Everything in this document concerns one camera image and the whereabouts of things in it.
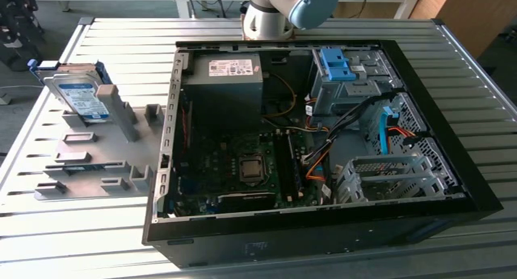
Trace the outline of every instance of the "yellow wire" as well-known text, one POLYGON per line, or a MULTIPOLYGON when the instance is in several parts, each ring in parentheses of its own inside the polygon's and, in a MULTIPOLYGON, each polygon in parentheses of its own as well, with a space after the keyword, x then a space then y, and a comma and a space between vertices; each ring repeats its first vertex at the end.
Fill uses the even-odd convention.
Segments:
POLYGON ((275 73, 269 73, 268 75, 272 75, 273 77, 276 77, 281 81, 281 83, 288 88, 291 95, 292 95, 292 103, 291 103, 289 108, 285 111, 283 111, 281 113, 264 115, 264 117, 279 117, 279 116, 287 114, 293 109, 293 106, 296 105, 296 95, 295 95, 293 90, 292 90, 291 86, 288 85, 287 81, 284 81, 281 77, 279 77, 275 73))

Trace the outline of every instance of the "motherboard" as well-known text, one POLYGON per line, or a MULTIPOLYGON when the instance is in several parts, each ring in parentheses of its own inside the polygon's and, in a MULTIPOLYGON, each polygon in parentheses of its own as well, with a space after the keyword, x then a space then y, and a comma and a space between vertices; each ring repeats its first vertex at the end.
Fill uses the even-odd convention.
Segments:
POLYGON ((295 130, 201 137, 180 167, 177 214, 316 205, 317 187, 301 179, 299 164, 309 140, 295 130))

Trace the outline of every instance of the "sticker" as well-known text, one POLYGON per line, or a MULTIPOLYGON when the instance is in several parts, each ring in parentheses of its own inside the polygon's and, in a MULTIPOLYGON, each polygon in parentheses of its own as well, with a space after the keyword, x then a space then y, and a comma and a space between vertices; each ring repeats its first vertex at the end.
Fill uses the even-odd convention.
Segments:
POLYGON ((109 116, 104 104, 94 97, 90 84, 60 84, 58 88, 80 116, 86 119, 105 119, 109 116))
POLYGON ((239 75, 252 75, 251 59, 209 61, 208 76, 239 75))
POLYGON ((312 116, 312 107, 309 105, 305 105, 305 115, 312 116))
POLYGON ((66 167, 66 170, 84 170, 84 167, 80 167, 80 166, 66 167))
POLYGON ((263 250, 267 248, 267 242, 260 241, 256 243, 247 243, 244 244, 244 255, 247 256, 255 256, 259 253, 261 253, 263 250))
POLYGON ((321 192, 323 192, 324 196, 327 198, 329 198, 329 195, 332 194, 332 192, 331 192, 328 186, 325 186, 325 185, 321 186, 321 192))
POLYGON ((357 65, 357 66, 349 66, 349 69, 351 69, 352 71, 365 71, 365 70, 364 70, 364 67, 363 67, 361 65, 357 65))

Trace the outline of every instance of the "power supply label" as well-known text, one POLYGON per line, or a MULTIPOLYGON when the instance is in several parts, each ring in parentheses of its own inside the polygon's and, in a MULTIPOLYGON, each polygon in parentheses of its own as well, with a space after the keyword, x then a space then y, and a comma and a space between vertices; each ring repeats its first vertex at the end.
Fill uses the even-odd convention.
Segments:
POLYGON ((260 253, 263 253, 265 249, 267 249, 265 241, 259 241, 256 243, 247 243, 244 244, 244 255, 247 256, 260 255, 260 253))
POLYGON ((74 111, 85 119, 105 119, 109 116, 104 104, 94 97, 90 84, 60 84, 58 88, 74 111))
POLYGON ((208 76, 252 75, 251 59, 212 60, 208 63, 208 76))

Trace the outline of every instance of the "blue hard drive label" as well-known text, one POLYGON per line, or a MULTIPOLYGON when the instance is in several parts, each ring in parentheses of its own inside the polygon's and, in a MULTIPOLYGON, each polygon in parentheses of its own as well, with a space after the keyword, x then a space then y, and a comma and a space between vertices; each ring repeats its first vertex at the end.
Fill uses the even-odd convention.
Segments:
POLYGON ((85 119, 105 119, 109 116, 104 104, 94 97, 90 84, 60 84, 58 88, 74 111, 85 119))

